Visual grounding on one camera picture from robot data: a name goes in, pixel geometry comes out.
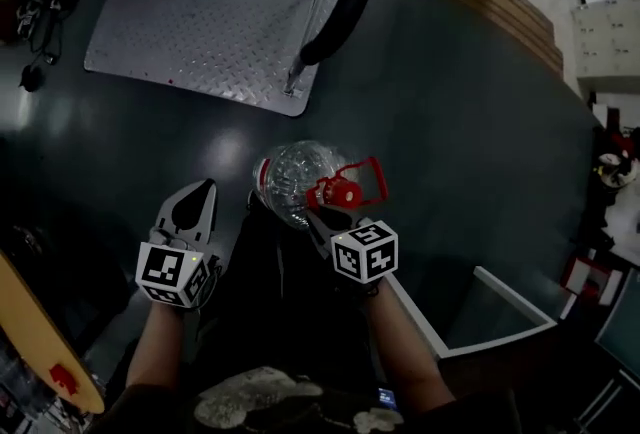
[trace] dark table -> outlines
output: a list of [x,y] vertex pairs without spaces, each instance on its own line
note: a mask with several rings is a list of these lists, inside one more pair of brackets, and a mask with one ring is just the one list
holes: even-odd
[[46,228],[59,223],[52,212],[72,210],[130,274],[162,201],[212,177],[226,259],[255,162],[274,145],[318,139],[381,160],[390,198],[374,215],[399,233],[398,278],[434,327],[455,313],[474,265],[515,275],[544,309],[528,276],[560,277],[585,204],[595,120],[499,27],[454,0],[369,0],[321,64],[306,112],[291,119],[84,71],[104,1],[80,0],[62,58],[42,65],[36,93],[18,88],[28,49],[0,49],[5,215]]

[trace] dark pants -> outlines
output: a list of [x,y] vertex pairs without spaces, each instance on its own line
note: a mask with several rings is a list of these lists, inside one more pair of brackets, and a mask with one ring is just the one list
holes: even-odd
[[352,301],[336,295],[334,275],[308,234],[288,228],[254,201],[229,269],[201,311],[201,324],[214,327],[206,330],[192,365],[192,391],[268,365],[344,391],[375,394],[366,319]]

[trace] black and white marker cube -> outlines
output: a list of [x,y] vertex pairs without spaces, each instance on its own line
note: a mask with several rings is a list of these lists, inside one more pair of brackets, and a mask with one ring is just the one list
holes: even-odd
[[398,268],[398,234],[382,221],[331,237],[336,272],[368,283]]
[[190,308],[208,277],[202,253],[140,244],[136,283],[152,301]]

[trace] diamond plate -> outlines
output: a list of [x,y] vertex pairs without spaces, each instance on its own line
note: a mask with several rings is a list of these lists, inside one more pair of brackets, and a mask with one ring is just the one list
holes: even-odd
[[[322,0],[314,35],[337,0]],[[284,91],[311,0],[107,0],[84,67],[190,89],[289,116],[317,71]]]

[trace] forearm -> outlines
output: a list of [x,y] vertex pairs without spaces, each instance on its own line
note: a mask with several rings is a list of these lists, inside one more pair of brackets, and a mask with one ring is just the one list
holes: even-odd
[[182,352],[182,316],[171,306],[153,302],[129,365],[127,387],[151,384],[175,389]]
[[367,312],[387,377],[415,413],[454,400],[431,351],[386,279],[367,301]]

